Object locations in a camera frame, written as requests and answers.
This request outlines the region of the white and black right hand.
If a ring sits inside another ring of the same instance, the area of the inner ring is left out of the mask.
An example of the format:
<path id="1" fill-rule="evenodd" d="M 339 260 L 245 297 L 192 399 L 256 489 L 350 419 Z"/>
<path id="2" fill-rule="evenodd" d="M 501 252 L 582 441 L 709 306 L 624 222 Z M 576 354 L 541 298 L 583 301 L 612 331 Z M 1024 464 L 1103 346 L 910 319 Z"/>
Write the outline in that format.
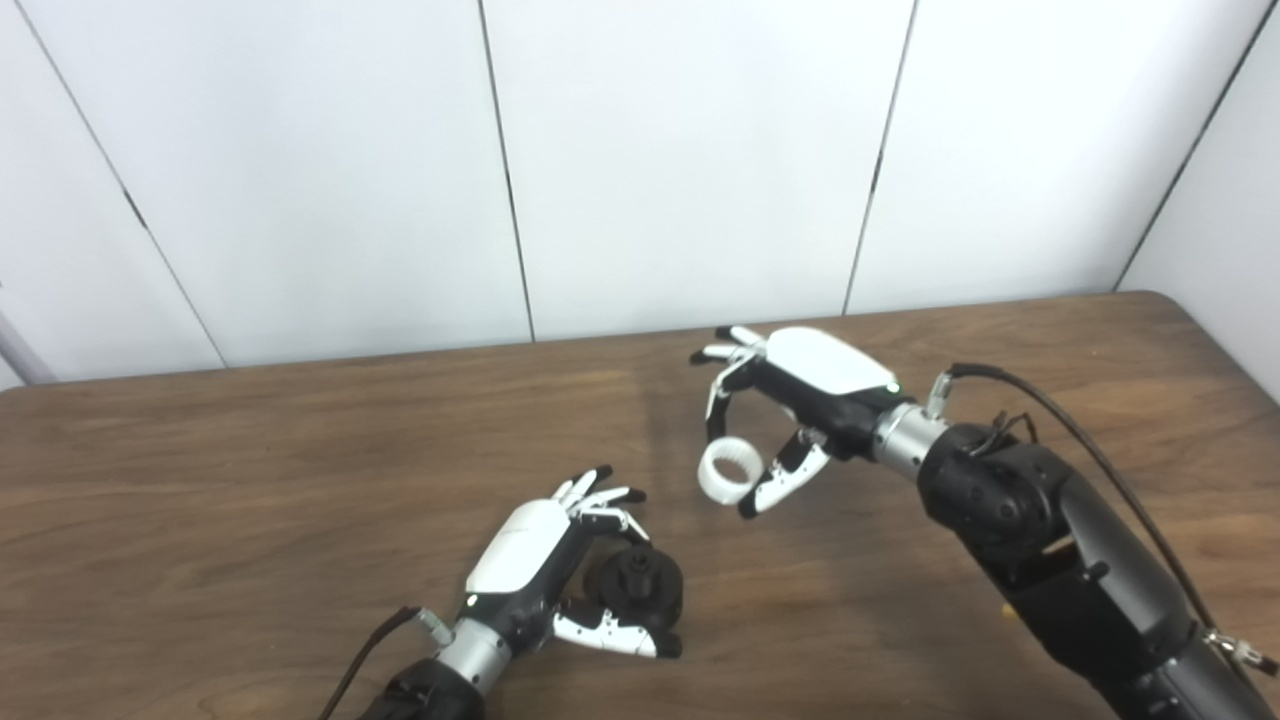
<path id="1" fill-rule="evenodd" d="M 736 506 L 745 519 L 774 507 L 833 460 L 870 459 L 882 419 L 910 402 L 887 366 L 817 328 L 759 334 L 722 325 L 716 338 L 689 359 L 692 366 L 722 365 L 708 393 L 698 483 L 704 496 Z M 749 389 L 773 401 L 795 425 L 769 461 L 727 429 L 733 396 Z"/>

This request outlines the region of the white and black left hand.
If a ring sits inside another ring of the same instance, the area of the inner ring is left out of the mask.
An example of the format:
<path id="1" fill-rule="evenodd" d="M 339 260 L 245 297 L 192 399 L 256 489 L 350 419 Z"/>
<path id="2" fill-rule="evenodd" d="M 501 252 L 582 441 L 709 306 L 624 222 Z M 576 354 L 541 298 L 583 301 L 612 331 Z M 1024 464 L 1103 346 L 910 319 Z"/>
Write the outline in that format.
<path id="1" fill-rule="evenodd" d="M 609 465 L 591 468 L 563 480 L 552 495 L 521 503 L 470 571 L 460 625 L 480 626 L 511 660 L 538 652 L 552 638 L 613 653 L 680 657 L 684 646 L 673 632 L 566 594 L 598 539 L 652 547 L 650 536 L 628 511 L 645 502 L 645 492 L 607 488 L 612 474 Z"/>

